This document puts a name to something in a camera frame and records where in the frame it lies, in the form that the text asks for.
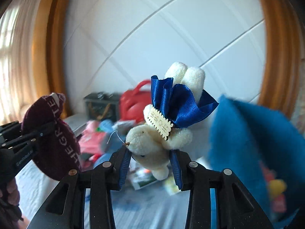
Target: wooden tag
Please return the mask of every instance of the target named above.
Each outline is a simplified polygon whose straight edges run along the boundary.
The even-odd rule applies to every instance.
[[[165,119],[162,113],[154,107],[151,107],[147,118],[158,130],[161,136],[165,140],[168,140],[173,123],[171,123],[168,119]]]

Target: blue bow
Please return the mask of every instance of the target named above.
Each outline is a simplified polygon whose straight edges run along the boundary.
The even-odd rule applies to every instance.
[[[173,78],[159,80],[151,77],[152,105],[173,122],[176,128],[186,128],[208,117],[218,102],[204,89],[197,105],[191,90],[183,84],[175,84]]]

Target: blue fabric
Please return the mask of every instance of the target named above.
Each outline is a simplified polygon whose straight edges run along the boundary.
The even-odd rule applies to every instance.
[[[99,129],[101,131],[107,132],[107,133],[112,133],[113,132],[113,122],[111,120],[103,120],[100,125]]]
[[[118,137],[116,133],[114,133],[112,136],[111,133],[107,133],[102,141],[102,149],[107,149],[106,153],[112,154],[122,147],[123,145],[122,141],[125,141],[125,139],[126,136],[124,135],[119,134]]]
[[[96,166],[100,165],[101,163],[103,163],[105,161],[109,161],[109,159],[111,158],[111,155],[112,155],[112,153],[105,153],[94,163],[93,168],[95,168]]]
[[[187,86],[175,84],[173,87],[173,78],[159,80],[157,76],[152,76],[151,94],[152,105],[176,128],[186,128],[204,120],[218,106],[218,102],[205,90],[197,105]]]
[[[267,216],[270,203],[259,160],[287,184],[287,223],[305,203],[305,140],[280,112],[223,96],[210,141],[211,167],[217,171],[231,169]]]

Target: red bag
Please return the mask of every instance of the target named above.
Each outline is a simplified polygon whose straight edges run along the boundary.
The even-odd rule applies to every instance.
[[[137,123],[144,121],[143,110],[152,103],[149,90],[140,91],[140,89],[150,80],[140,82],[134,90],[127,90],[120,98],[120,120],[135,120]]]

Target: sheer curtain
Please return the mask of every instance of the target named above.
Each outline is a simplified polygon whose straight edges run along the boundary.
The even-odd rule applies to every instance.
[[[35,101],[31,25],[37,0],[13,0],[0,19],[0,125],[22,120]]]

